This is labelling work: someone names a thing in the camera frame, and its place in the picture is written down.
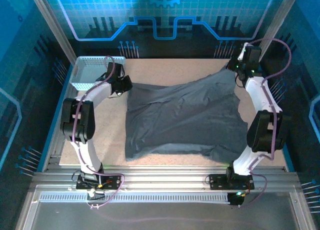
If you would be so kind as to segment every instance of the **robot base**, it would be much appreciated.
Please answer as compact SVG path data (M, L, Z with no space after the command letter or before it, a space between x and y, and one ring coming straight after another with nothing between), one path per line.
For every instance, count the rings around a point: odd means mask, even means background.
M78 175L75 189L77 190L117 190L121 184L121 176L101 176L101 184L98 181L86 179Z
M225 174L209 175L210 190L253 190L255 189L254 181L251 175L236 177L228 180Z

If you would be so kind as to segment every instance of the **white robotic arm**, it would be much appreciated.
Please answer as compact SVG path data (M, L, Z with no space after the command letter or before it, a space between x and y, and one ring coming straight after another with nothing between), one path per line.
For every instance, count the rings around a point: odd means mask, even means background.
M94 108L113 93L120 96L132 88L130 77L124 75L123 66L115 63L112 67L108 66L107 72L97 79L94 84L94 86L98 85L96 88L92 87L85 95L66 98L63 101L60 130L74 147L81 165L77 189L91 188L92 184L99 185L102 180L104 183L108 183L109 179L105 178L113 178L103 175L104 169L98 159L92 140L96 129ZM117 189L118 185L117 183L107 187L109 187L108 189Z
M245 90L249 93L252 99L256 114L259 111L267 111L268 113L273 112L267 96L262 89L263 80L264 78L261 76L254 76L249 78L245 85ZM268 82L265 81L263 85L272 100L272 104L275 108L276 113L279 114L280 112L282 112L282 109L277 105L274 98L272 97L272 94L268 87ZM233 162L234 173L245 176L250 175L250 171L253 170L258 165L258 163L265 158L264 155L271 158L271 153L265 151L253 152L252 148L247 145L240 157Z
M90 92L84 99L84 102L92 102L93 107L96 108L104 99L109 98L111 94L112 85L108 82L105 82L101 86ZM80 101L82 97L82 95L78 96L76 100ZM99 172L101 168L101 162L97 156L93 140L88 139L86 143L83 143L81 141L71 141L70 143L74 147L80 161L81 171L86 174L93 174L93 171Z
M255 76L259 67L260 55L261 49L259 47L254 47L246 42L240 54L235 54L228 63L228 68L237 72L245 90L249 93L256 113L247 133L248 145L241 156L233 162L234 173L241 176L250 175L263 158L273 160L272 141L277 143L275 149L281 149L288 131L289 118L282 115L282 109L274 100L268 82L262 76ZM272 125L274 110L278 115L277 129L273 129ZM276 139L272 139L273 131L276 132Z

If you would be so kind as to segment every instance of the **white plastic basket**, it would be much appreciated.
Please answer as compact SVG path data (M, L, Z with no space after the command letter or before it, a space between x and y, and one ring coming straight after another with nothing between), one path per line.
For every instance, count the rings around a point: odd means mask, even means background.
M112 56L117 64L125 68L126 58L123 56ZM106 63L112 63L110 57L105 61L105 56L79 56L73 67L70 83L78 91L87 91L103 73L107 71Z

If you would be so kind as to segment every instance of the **beige tabletop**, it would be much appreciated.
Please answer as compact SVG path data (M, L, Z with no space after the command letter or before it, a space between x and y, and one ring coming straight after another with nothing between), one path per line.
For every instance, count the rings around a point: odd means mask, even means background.
M218 72L227 59L127 59L125 72L132 82L160 86L185 84ZM249 94L245 89L235 87L240 99L238 111L250 127L256 113ZM175 166L221 166L198 154L169 155L149 154L134 161L126 161L126 111L127 93L119 98L105 99L94 110L95 133L93 142L96 153L104 166L128 165L175 165ZM76 152L69 142L65 142L60 165L80 165ZM275 152L273 162L264 159L261 166L285 166L281 150Z

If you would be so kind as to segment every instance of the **wrinkled fabric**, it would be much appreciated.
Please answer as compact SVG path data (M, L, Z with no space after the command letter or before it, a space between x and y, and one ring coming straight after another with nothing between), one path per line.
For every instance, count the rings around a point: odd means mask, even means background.
M234 88L235 73L225 68L175 86L134 83L127 98L126 160L152 153L234 161L247 145Z

